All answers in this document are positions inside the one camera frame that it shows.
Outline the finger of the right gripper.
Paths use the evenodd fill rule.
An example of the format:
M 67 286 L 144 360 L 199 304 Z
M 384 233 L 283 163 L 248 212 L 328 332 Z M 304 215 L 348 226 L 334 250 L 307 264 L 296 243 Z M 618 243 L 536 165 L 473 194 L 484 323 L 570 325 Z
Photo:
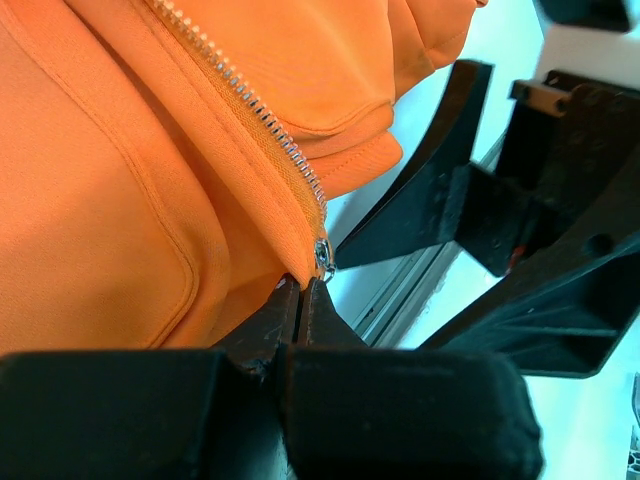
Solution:
M 507 356 L 524 375 L 596 375 L 639 314 L 639 238 L 564 242 L 500 280 L 422 344 Z

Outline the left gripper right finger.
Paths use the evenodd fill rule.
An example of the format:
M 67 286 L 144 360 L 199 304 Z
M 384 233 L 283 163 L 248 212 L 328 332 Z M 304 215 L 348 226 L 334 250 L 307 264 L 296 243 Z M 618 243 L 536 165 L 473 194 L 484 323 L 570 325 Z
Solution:
M 318 280 L 287 351 L 287 453 L 300 479 L 536 479 L 544 465 L 509 360 L 370 348 Z

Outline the orange zip jacket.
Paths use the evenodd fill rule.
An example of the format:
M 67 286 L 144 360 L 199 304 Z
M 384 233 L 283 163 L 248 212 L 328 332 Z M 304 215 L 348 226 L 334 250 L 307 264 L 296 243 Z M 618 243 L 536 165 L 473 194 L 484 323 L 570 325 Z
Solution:
M 328 201 L 477 1 L 5 1 L 1 350 L 209 347 L 332 261 Z

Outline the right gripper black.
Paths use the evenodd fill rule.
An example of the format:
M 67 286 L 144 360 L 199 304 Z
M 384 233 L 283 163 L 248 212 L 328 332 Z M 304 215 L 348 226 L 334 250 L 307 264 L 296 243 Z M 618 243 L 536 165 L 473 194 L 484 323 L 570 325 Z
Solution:
M 336 248 L 339 268 L 454 242 L 503 276 L 557 240 L 638 145 L 638 89 L 551 70 L 512 84 L 514 109 L 489 171 L 471 153 L 492 70 L 455 62 L 415 152 Z

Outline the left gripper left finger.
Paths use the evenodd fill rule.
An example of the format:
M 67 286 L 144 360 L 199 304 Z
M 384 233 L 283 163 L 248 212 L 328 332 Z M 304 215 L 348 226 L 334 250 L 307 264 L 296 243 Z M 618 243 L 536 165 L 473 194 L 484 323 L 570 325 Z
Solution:
M 1 360 L 5 479 L 283 479 L 274 364 L 299 286 L 209 349 L 21 352 Z

